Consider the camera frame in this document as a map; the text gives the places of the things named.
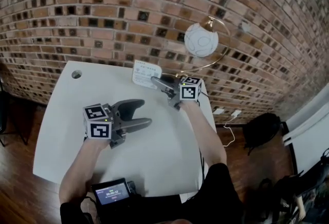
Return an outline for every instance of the small display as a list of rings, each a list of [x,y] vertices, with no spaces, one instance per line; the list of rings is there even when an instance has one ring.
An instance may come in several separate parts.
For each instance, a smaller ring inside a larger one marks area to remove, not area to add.
[[[124,183],[98,189],[96,194],[102,205],[129,198],[129,193]]]

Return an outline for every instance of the white table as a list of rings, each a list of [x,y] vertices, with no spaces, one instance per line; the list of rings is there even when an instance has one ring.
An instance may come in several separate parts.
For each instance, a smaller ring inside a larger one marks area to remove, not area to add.
[[[82,71],[78,79],[71,76],[75,70]],[[126,99],[144,99],[145,105],[136,110],[134,118],[147,117],[153,122],[148,128],[128,134],[122,145],[101,153],[95,169],[101,176],[98,181],[124,177],[135,181],[137,190],[146,196],[197,191],[199,150],[185,112],[169,107],[163,92],[135,85],[132,69],[92,63],[66,64],[44,115],[33,173],[61,183],[83,142],[82,108]],[[209,99],[200,95],[199,101],[215,130]]]

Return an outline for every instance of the black chair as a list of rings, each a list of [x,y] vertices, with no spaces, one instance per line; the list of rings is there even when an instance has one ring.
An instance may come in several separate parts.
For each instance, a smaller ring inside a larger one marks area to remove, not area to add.
[[[0,88],[1,88],[1,91],[0,91],[0,135],[17,134],[17,135],[20,136],[23,143],[25,145],[27,145],[27,141],[25,141],[25,139],[23,138],[21,132],[19,131],[19,128],[17,127],[17,124],[16,124],[14,118],[12,116],[10,116],[10,112],[9,112],[10,95],[9,95],[9,93],[4,91],[1,81],[0,81]],[[10,117],[10,120],[12,121],[16,131],[5,133],[4,131],[7,128],[8,116]],[[3,147],[5,147],[5,145],[2,142],[1,138],[0,138],[0,143],[2,144]]]

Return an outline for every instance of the black backpack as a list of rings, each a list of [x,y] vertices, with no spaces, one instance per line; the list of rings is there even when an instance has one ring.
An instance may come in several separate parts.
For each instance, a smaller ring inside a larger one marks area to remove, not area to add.
[[[275,114],[262,114],[243,126],[245,136],[245,148],[251,151],[264,143],[270,141],[279,131],[281,125],[280,117]]]

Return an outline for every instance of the white cable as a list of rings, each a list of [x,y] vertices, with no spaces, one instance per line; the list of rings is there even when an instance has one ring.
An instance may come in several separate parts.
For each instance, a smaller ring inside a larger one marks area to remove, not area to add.
[[[225,125],[224,125],[224,128],[226,128],[226,129],[230,129],[230,130],[231,130],[231,133],[232,133],[232,135],[233,135],[233,140],[232,140],[231,142],[229,142],[227,145],[223,145],[223,147],[228,147],[231,143],[233,143],[233,142],[235,141],[235,135],[234,135],[232,129],[231,129],[230,127],[227,127],[227,126],[226,126],[227,123],[233,121],[235,118],[236,118],[236,116],[234,116],[231,120],[227,121],[227,122],[225,123]]]

